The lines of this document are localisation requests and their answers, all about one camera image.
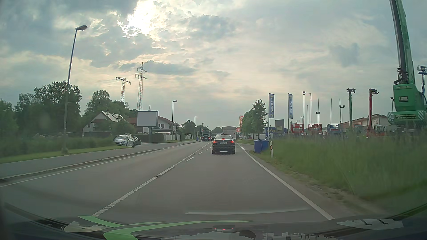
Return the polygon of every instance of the white car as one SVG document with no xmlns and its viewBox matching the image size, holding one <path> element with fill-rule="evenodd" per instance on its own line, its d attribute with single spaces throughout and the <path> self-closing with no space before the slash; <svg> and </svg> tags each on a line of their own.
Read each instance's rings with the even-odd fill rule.
<svg viewBox="0 0 427 240">
<path fill-rule="evenodd" d="M 118 146 L 135 147 L 135 139 L 131 135 L 119 135 L 114 139 L 114 143 Z"/>
</svg>

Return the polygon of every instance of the blue flag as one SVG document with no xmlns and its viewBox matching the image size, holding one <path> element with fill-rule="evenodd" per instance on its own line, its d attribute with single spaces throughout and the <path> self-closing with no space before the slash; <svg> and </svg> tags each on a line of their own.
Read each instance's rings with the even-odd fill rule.
<svg viewBox="0 0 427 240">
<path fill-rule="evenodd" d="M 288 118 L 293 119 L 292 94 L 288 93 Z"/>
<path fill-rule="evenodd" d="M 268 114 L 269 118 L 274 118 L 274 94 L 269 93 L 268 94 Z"/>
</svg>

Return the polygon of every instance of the blue trash bin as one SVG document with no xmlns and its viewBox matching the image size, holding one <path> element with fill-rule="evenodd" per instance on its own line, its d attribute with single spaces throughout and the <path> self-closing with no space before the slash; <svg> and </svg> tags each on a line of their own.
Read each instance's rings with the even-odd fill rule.
<svg viewBox="0 0 427 240">
<path fill-rule="evenodd" d="M 260 140 L 254 140 L 254 152 L 261 153 L 262 151 L 262 142 Z"/>
<path fill-rule="evenodd" d="M 267 139 L 261 139 L 260 141 L 262 142 L 261 151 L 270 150 L 270 144 L 269 144 L 269 141 Z"/>
</svg>

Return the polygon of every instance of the car hood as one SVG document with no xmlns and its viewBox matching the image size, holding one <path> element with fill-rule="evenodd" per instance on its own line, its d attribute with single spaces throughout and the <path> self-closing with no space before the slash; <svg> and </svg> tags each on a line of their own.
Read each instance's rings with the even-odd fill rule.
<svg viewBox="0 0 427 240">
<path fill-rule="evenodd" d="M 103 217 L 76 216 L 60 219 L 40 218 L 22 210 L 8 209 L 8 229 L 16 240 L 30 239 L 209 239 L 209 240 L 323 240 L 323 239 L 407 239 L 425 237 L 427 220 L 420 217 L 354 216 L 323 222 L 259 223 L 251 220 L 194 220 L 117 222 Z"/>
</svg>

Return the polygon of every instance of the asphalt road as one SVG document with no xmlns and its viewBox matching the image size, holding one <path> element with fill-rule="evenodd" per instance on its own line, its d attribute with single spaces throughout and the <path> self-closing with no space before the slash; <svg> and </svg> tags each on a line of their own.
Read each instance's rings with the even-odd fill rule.
<svg viewBox="0 0 427 240">
<path fill-rule="evenodd" d="M 70 164 L 78 164 L 91 160 L 115 157 L 134 152 L 142 152 L 152 149 L 160 149 L 170 146 L 177 146 L 190 142 L 177 143 L 148 143 L 136 145 L 134 148 L 114 149 L 99 152 L 87 152 L 80 154 L 72 154 L 67 156 L 59 156 L 54 158 L 34 159 L 28 161 L 12 162 L 0 164 L 0 178 L 12 176 L 16 174 L 31 173 L 40 170 L 46 170 L 54 167 L 62 167 Z"/>
<path fill-rule="evenodd" d="M 5 202 L 42 217 L 97 216 L 126 224 L 306 222 L 345 214 L 318 195 L 287 186 L 263 164 L 243 145 L 235 155 L 212 155 L 210 142 L 197 142 L 20 179 L 0 191 Z"/>
</svg>

